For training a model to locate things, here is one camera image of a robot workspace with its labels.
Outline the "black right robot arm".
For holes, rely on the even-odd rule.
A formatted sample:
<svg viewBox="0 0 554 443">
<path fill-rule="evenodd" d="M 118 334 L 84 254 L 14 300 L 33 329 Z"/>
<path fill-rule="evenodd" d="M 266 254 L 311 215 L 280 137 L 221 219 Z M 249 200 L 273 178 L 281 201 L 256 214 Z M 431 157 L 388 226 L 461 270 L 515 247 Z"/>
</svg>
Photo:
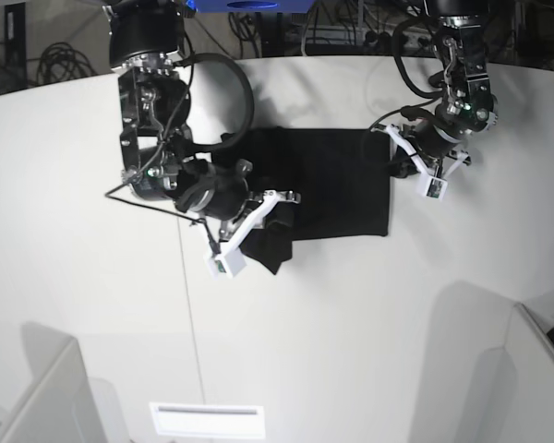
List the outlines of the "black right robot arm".
<svg viewBox="0 0 554 443">
<path fill-rule="evenodd" d="M 138 207 L 168 200 L 170 215 L 202 227 L 212 257 L 238 249 L 248 234 L 264 228 L 274 208 L 297 204 L 294 191 L 250 189 L 252 165 L 239 160 L 231 167 L 213 162 L 215 154 L 232 149 L 251 128 L 255 111 L 253 90 L 244 70 L 230 57 L 198 53 L 184 27 L 187 7 L 177 1 L 107 1 L 110 26 L 109 63 L 118 73 L 123 130 L 119 136 L 123 172 Z M 187 124 L 192 103 L 191 80 L 179 71 L 194 71 L 204 63 L 227 67 L 239 82 L 244 118 L 228 139 L 205 145 L 194 142 Z"/>
</svg>

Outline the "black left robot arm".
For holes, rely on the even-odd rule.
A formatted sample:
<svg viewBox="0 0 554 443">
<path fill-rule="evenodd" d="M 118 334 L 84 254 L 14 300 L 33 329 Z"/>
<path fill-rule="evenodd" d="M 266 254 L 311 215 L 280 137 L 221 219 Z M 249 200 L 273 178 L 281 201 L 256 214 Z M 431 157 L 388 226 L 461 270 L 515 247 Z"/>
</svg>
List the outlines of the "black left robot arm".
<svg viewBox="0 0 554 443">
<path fill-rule="evenodd" d="M 391 55 L 405 86 L 425 101 L 383 115 L 366 131 L 385 131 L 382 121 L 395 114 L 411 122 L 397 129 L 400 139 L 392 142 L 395 150 L 384 166 L 389 176 L 445 178 L 472 163 L 468 139 L 496 124 L 498 105 L 491 92 L 484 41 L 488 13 L 487 1 L 425 1 L 417 15 L 395 26 Z M 431 45 L 442 63 L 441 71 L 428 79 L 429 91 L 410 79 L 403 62 L 403 34 L 420 24 L 437 27 Z"/>
</svg>

